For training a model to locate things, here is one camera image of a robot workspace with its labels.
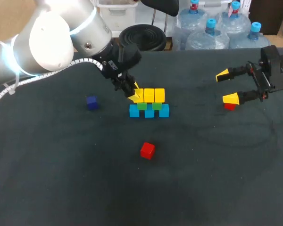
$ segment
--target plastic water bottle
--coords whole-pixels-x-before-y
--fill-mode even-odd
[[[230,39],[229,48],[263,48],[269,46],[269,40],[259,33],[260,30],[260,23],[252,23],[250,32],[238,34]]]
[[[215,26],[216,19],[208,19],[205,30],[194,32],[188,37],[186,50],[228,48],[229,37],[225,32],[216,30]]]
[[[222,13],[221,29],[231,38],[233,35],[248,32],[250,30],[250,19],[248,16],[239,13],[240,2],[232,2],[233,12],[229,17],[228,12]]]
[[[179,14],[174,27],[173,50],[185,50],[189,35],[205,26],[206,14],[198,9],[199,0],[191,0],[190,8],[185,8]]]

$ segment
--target green block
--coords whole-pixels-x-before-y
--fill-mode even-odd
[[[152,104],[152,109],[154,111],[161,111],[162,110],[162,103],[153,103]]]
[[[137,103],[137,110],[146,111],[147,110],[147,103]]]

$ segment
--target robotic arm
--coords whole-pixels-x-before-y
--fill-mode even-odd
[[[90,0],[35,0],[37,8],[22,32],[0,42],[0,85],[67,67],[75,48],[103,65],[101,73],[115,90],[134,99],[138,88],[128,69],[141,55],[135,45],[120,48]]]

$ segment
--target red block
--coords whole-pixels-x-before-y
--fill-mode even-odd
[[[144,143],[141,148],[141,157],[151,160],[155,152],[155,146],[149,143]]]
[[[236,107],[235,104],[225,103],[225,109],[227,109],[227,110],[233,111],[233,110],[235,110],[235,107]]]

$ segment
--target blue block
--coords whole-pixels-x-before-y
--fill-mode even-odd
[[[160,118],[168,118],[169,117],[169,105],[162,105],[162,109],[159,111]]]
[[[140,111],[137,109],[137,105],[130,105],[129,113],[130,113],[130,118],[140,117]]]
[[[154,118],[154,110],[152,104],[147,105],[147,110],[145,111],[145,118]]]
[[[98,104],[96,96],[86,97],[86,102],[87,102],[88,110],[92,111],[92,110],[96,110],[99,108],[99,104]]]

